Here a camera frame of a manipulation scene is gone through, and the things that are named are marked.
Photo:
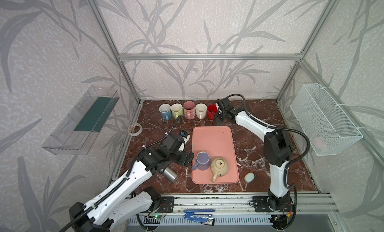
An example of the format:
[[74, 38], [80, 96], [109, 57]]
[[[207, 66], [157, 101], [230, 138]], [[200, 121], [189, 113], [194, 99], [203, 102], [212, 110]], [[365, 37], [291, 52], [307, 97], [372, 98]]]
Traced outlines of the red mug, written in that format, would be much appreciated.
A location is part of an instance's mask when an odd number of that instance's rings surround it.
[[214, 120], [216, 114], [218, 114], [218, 108], [217, 108], [216, 104], [209, 105], [207, 107], [207, 117], [210, 120]]

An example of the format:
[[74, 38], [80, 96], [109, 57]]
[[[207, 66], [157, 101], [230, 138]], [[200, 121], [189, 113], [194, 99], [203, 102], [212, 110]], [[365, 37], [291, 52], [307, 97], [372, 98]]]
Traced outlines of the purple mug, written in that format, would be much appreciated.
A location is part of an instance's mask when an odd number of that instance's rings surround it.
[[207, 152], [199, 152], [196, 156], [196, 162], [192, 166], [192, 170], [205, 171], [210, 168], [211, 158]]

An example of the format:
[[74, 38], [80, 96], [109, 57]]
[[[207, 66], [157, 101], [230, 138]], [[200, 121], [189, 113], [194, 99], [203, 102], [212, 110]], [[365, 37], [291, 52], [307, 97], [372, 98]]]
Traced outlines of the white mug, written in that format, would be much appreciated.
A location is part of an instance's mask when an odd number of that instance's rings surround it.
[[203, 120], [206, 115], [207, 115], [207, 105], [204, 104], [204, 103], [199, 103], [195, 106], [195, 110], [196, 110], [196, 117], [199, 119], [199, 120]]

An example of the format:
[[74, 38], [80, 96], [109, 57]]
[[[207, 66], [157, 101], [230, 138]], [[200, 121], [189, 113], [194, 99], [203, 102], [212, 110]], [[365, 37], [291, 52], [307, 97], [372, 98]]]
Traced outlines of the pink mug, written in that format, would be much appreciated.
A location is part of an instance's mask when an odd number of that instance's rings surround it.
[[196, 105], [193, 101], [186, 101], [183, 104], [184, 116], [188, 120], [193, 120], [196, 116]]

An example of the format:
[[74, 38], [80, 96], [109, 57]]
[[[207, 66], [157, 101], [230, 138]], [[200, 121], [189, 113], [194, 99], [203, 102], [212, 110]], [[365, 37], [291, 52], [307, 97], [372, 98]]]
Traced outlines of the light green mug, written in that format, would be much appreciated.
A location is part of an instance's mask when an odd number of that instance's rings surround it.
[[171, 106], [171, 112], [172, 116], [177, 119], [179, 116], [183, 116], [184, 109], [182, 104], [180, 103], [175, 103]]

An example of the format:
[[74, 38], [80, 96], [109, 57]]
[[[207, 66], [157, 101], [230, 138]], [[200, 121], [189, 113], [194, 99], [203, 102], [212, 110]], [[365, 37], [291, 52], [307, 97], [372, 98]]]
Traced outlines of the blue flower mug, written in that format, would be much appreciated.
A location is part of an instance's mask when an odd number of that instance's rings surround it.
[[162, 118], [166, 121], [170, 121], [172, 118], [171, 105], [169, 104], [162, 104], [159, 107], [159, 112], [161, 113]]

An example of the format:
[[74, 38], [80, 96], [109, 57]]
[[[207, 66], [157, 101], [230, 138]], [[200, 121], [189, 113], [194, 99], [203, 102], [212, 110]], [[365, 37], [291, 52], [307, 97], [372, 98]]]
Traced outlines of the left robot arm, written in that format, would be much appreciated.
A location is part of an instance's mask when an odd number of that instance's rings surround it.
[[131, 216], [159, 207], [161, 196], [153, 188], [128, 199], [137, 187], [156, 173], [164, 173], [176, 163], [189, 167], [194, 158], [185, 150], [190, 138], [187, 131], [168, 131], [162, 139], [143, 146], [127, 171], [93, 199], [70, 207], [70, 222], [61, 231], [72, 228], [75, 232], [109, 232]]

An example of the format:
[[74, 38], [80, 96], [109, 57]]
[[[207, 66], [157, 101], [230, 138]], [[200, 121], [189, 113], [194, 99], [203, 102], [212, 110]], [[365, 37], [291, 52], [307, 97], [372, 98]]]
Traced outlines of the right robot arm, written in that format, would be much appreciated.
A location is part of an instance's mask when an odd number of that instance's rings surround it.
[[[290, 200], [288, 185], [288, 169], [291, 164], [301, 160], [311, 148], [309, 137], [296, 129], [281, 128], [268, 124], [247, 110], [245, 97], [231, 94], [216, 101], [218, 114], [214, 116], [219, 125], [234, 120], [239, 126], [246, 128], [264, 142], [264, 157], [270, 165], [271, 183], [268, 191], [268, 206], [272, 211], [279, 211]], [[298, 157], [292, 159], [293, 153], [290, 133], [303, 137], [306, 148]]]

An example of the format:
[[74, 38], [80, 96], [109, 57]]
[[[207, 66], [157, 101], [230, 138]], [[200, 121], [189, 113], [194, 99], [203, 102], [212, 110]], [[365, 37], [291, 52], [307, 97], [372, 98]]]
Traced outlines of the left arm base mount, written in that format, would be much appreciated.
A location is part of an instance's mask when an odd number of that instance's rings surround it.
[[175, 197], [160, 197], [153, 201], [149, 208], [152, 213], [172, 213], [175, 205]]

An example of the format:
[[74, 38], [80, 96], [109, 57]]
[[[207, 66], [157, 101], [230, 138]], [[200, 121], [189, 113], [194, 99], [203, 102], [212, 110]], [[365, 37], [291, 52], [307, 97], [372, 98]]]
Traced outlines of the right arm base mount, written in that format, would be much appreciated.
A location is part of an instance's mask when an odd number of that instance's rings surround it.
[[275, 196], [253, 196], [252, 202], [256, 212], [290, 212], [293, 200], [290, 196], [277, 198]]

